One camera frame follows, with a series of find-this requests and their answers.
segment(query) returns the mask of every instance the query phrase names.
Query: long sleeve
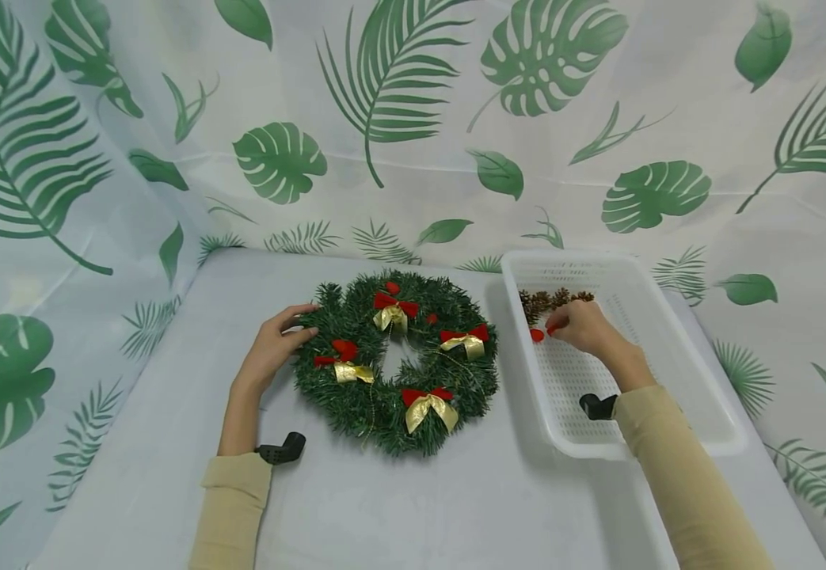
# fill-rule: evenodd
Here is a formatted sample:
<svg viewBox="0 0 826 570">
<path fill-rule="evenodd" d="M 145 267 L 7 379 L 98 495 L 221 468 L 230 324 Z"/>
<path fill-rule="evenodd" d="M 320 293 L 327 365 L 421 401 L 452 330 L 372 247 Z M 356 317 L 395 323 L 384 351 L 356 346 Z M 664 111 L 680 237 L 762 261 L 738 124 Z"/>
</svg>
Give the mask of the long sleeve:
<svg viewBox="0 0 826 570">
<path fill-rule="evenodd" d="M 257 454 L 214 457 L 189 570 L 251 570 L 267 505 L 270 465 Z"/>
<path fill-rule="evenodd" d="M 774 568 L 723 475 L 663 386 L 618 397 L 615 419 L 641 463 L 683 570 Z"/>
</svg>

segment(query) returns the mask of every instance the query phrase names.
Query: white table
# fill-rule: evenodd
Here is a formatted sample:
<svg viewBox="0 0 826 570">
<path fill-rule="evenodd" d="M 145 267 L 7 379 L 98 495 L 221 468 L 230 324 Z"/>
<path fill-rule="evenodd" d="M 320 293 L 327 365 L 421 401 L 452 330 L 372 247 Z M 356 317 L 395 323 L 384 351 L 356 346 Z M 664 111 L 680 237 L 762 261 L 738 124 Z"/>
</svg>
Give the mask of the white table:
<svg viewBox="0 0 826 570">
<path fill-rule="evenodd" d="M 228 383 L 257 326 L 311 300 L 318 283 L 347 283 L 382 267 L 251 250 L 210 259 L 32 570 L 184 568 Z M 261 439 L 280 444 L 300 431 L 308 443 L 299 462 L 274 469 L 257 568 L 677 568 L 634 462 L 573 460 L 544 442 L 519 349 L 504 342 L 513 316 L 501 277 L 414 269 L 449 276 L 501 331 L 501 389 L 489 414 L 435 457 L 392 460 L 334 436 L 292 389 L 286 368 L 262 402 Z M 681 298 L 676 308 L 731 391 Z M 389 353 L 388 371 L 397 358 Z M 748 430 L 747 452 L 719 461 L 726 479 L 777 568 L 826 568 Z"/>
</svg>

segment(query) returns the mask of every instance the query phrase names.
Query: fabric backdrop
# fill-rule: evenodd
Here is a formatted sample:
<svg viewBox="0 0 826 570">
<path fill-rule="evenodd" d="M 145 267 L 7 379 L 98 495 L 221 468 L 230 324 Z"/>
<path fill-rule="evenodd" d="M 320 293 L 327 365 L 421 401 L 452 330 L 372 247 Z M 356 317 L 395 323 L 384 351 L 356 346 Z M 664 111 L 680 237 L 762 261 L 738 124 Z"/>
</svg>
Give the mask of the fabric backdrop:
<svg viewBox="0 0 826 570">
<path fill-rule="evenodd" d="M 224 246 L 640 256 L 826 556 L 826 0 L 0 0 L 0 568 Z"/>
</svg>

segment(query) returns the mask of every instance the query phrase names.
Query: small red bow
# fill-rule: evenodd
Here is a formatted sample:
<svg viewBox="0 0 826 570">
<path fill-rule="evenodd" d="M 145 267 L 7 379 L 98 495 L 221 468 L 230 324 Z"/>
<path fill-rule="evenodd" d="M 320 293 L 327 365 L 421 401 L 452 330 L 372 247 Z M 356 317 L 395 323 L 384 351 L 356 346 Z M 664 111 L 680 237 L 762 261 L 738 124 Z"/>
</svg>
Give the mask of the small red bow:
<svg viewBox="0 0 826 570">
<path fill-rule="evenodd" d="M 454 398 L 454 394 L 448 391 L 445 388 L 436 388 L 430 392 L 431 394 L 435 394 L 437 397 L 440 397 L 443 401 L 451 401 Z M 403 396 L 403 404 L 408 408 L 412 406 L 413 402 L 419 400 L 420 397 L 428 396 L 428 393 L 422 390 L 411 390 L 411 389 L 404 389 L 402 391 Z"/>
<path fill-rule="evenodd" d="M 482 325 L 477 326 L 477 328 L 471 330 L 470 332 L 452 332 L 449 330 L 441 331 L 441 342 L 445 343 L 452 338 L 463 338 L 466 335 L 473 335 L 477 337 L 480 341 L 486 342 L 489 340 L 489 326 L 483 323 Z"/>
<path fill-rule="evenodd" d="M 409 317 L 415 317 L 419 313 L 418 302 L 397 301 L 392 296 L 378 291 L 375 293 L 375 308 L 377 310 L 384 310 L 389 306 L 399 305 L 403 313 L 408 314 Z"/>
<path fill-rule="evenodd" d="M 331 344 L 333 344 L 336 352 L 340 353 L 340 358 L 335 359 L 333 356 L 315 356 L 315 366 L 327 366 L 328 364 L 333 364 L 335 362 L 350 362 L 356 358 L 357 354 L 359 354 L 359 347 L 357 347 L 351 340 L 342 340 L 342 338 L 337 338 L 334 342 L 331 342 Z"/>
</svg>

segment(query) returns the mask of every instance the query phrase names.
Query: black clip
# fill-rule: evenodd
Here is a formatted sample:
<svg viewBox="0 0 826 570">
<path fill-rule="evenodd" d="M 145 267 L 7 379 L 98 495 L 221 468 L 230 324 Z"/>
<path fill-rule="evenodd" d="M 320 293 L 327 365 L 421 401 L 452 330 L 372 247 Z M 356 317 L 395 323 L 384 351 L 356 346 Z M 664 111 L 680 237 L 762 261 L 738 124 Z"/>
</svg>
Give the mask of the black clip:
<svg viewBox="0 0 826 570">
<path fill-rule="evenodd" d="M 297 431 L 289 431 L 282 445 L 260 445 L 255 450 L 262 460 L 271 466 L 296 461 L 305 449 L 305 436 Z"/>
<path fill-rule="evenodd" d="M 580 408 L 591 420 L 611 420 L 612 413 L 615 412 L 616 397 L 618 394 L 600 400 L 596 394 L 585 394 L 580 397 Z"/>
</svg>

